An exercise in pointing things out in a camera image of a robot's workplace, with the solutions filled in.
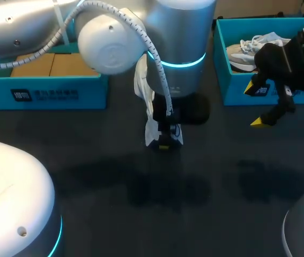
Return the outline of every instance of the screw hole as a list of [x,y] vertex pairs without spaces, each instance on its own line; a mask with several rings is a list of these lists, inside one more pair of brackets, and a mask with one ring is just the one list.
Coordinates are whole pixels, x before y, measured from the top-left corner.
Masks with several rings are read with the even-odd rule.
[[27,230],[25,229],[25,227],[20,226],[17,229],[17,233],[21,236],[21,237],[25,237],[27,235]]
[[11,23],[13,21],[13,18],[12,17],[7,17],[5,20],[6,20],[6,22]]
[[18,47],[18,46],[21,45],[21,42],[20,42],[19,40],[15,40],[15,41],[13,42],[13,44],[14,44],[16,47]]

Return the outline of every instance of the robotic arm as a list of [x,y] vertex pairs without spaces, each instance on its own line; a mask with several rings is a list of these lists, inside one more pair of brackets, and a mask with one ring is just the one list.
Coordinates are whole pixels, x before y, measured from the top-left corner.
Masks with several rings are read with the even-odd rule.
[[304,91],[304,29],[283,47],[266,44],[256,55],[258,74],[245,90],[254,96],[268,79],[275,82],[279,96],[278,104],[269,112],[262,114],[252,126],[274,126],[287,112],[295,112],[293,94]]
[[[0,1],[0,69],[24,65],[69,42],[78,43],[89,67],[107,75],[130,69],[147,52],[153,118],[168,141],[177,124],[209,118],[209,111],[197,118],[209,104],[198,104],[193,95],[215,7],[216,0]],[[5,62],[32,52],[19,62]]]

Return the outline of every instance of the white sneaker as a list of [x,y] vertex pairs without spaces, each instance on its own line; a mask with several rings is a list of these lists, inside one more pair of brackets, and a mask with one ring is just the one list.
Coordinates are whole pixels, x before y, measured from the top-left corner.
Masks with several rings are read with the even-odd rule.
[[232,70],[252,72],[256,68],[254,56],[265,44],[272,43],[282,47],[289,42],[290,39],[283,39],[275,32],[264,36],[254,36],[251,41],[241,40],[240,44],[227,47],[228,59]]

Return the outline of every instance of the teal box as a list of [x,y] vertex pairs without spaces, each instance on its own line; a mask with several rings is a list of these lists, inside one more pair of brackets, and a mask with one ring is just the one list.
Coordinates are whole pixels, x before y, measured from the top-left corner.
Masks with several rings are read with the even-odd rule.
[[[266,19],[227,19],[217,20],[214,33],[214,65],[219,81],[224,105],[263,105],[277,104],[275,83],[267,92],[251,97],[244,95],[253,73],[233,73],[228,60],[226,47],[239,44],[240,40],[251,40],[255,35],[276,32],[277,35],[292,39],[304,28],[304,18],[266,18]],[[295,103],[304,104],[304,92],[294,92]]]
[[[72,44],[69,47],[54,47],[50,52],[67,54],[79,51],[77,45]],[[0,110],[106,108],[107,76],[10,78],[11,71],[0,70]]]

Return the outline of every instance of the white coiled cable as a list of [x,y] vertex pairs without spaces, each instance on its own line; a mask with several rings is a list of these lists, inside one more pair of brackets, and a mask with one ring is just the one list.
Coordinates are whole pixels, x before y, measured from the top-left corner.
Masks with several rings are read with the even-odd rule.
[[[173,113],[173,106],[172,106],[172,99],[170,95],[170,91],[168,88],[168,83],[164,71],[164,67],[162,66],[160,56],[155,48],[155,45],[153,44],[152,40],[149,38],[147,33],[131,19],[128,17],[126,14],[121,12],[118,8],[104,3],[102,1],[92,1],[92,0],[87,0],[83,4],[79,5],[76,7],[71,14],[68,15],[68,17],[65,19],[64,25],[67,27],[70,22],[82,11],[85,9],[89,8],[96,8],[96,9],[104,9],[106,12],[113,14],[116,18],[119,20],[123,21],[127,25],[129,25],[133,30],[136,31],[136,33],[140,36],[140,38],[143,40],[145,45],[147,46],[149,52],[152,54],[155,64],[157,66],[157,70],[159,72],[159,77],[160,77],[160,82],[162,85],[162,90],[165,95],[165,100],[166,100],[166,116],[170,116]],[[60,40],[62,37],[62,29],[60,28],[55,36],[39,51],[33,53],[29,57],[19,60],[19,61],[14,61],[14,62],[8,62],[8,63],[0,63],[0,70],[2,69],[11,69],[14,67],[18,67],[21,65],[24,65],[26,63],[32,62],[36,60],[37,58],[41,57],[45,53],[47,53],[55,44]]]

